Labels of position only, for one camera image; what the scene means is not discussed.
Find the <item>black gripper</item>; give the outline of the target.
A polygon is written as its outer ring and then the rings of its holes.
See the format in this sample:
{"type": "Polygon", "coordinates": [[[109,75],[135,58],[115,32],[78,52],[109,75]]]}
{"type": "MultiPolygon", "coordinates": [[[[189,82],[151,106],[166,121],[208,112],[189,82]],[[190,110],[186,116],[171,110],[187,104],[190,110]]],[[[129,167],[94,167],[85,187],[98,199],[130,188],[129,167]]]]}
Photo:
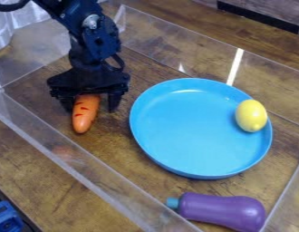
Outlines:
{"type": "Polygon", "coordinates": [[[74,99],[79,94],[106,93],[109,112],[119,106],[123,93],[127,91],[130,76],[123,72],[123,60],[118,55],[110,57],[118,64],[113,67],[105,60],[83,61],[69,56],[71,68],[46,80],[49,92],[59,101],[66,112],[71,112],[74,99]]]}

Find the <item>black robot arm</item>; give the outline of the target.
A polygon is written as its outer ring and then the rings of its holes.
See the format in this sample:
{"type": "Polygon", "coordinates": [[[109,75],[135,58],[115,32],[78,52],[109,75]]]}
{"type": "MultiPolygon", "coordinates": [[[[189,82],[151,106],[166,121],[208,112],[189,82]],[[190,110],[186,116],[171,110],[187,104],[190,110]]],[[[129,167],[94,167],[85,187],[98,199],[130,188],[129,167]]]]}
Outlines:
{"type": "Polygon", "coordinates": [[[118,56],[121,40],[115,23],[103,15],[97,0],[33,2],[66,28],[70,37],[71,68],[46,80],[50,95],[70,111],[77,96],[106,94],[109,112],[114,112],[130,80],[118,56]]]}

